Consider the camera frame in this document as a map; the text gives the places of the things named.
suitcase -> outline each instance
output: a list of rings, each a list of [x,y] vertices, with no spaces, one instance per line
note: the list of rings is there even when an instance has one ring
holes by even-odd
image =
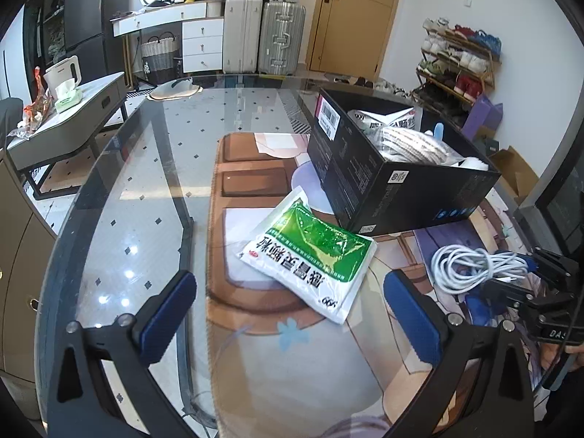
[[[260,33],[258,71],[288,76],[294,74],[300,56],[306,8],[288,1],[264,4]]]
[[[226,0],[223,20],[223,72],[256,72],[262,0]]]

suitcase handle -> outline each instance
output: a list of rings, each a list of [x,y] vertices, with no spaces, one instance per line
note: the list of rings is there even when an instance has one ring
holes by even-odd
[[[276,21],[281,21],[282,23],[292,23],[294,18],[291,14],[276,13]]]
[[[282,36],[274,36],[273,43],[280,44],[282,46],[281,49],[289,48],[290,47],[290,35],[288,33],[283,33]]]

refrigerator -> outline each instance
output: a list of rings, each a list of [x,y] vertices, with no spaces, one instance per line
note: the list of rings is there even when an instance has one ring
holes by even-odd
[[[128,11],[130,0],[65,0],[66,56],[77,56],[82,83],[124,71],[122,38],[110,20]]]

laundry basket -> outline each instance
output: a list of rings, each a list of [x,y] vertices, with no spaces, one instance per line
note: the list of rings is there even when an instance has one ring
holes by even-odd
[[[179,42],[170,31],[171,38],[160,39],[152,36],[148,42],[142,44],[142,65],[148,82],[163,84],[176,79],[174,62],[179,57]]]

green and white packet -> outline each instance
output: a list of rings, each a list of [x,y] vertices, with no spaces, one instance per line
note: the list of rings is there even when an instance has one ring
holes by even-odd
[[[300,186],[253,229],[251,238],[238,254],[241,260],[338,324],[346,320],[377,249],[372,238],[313,216]]]

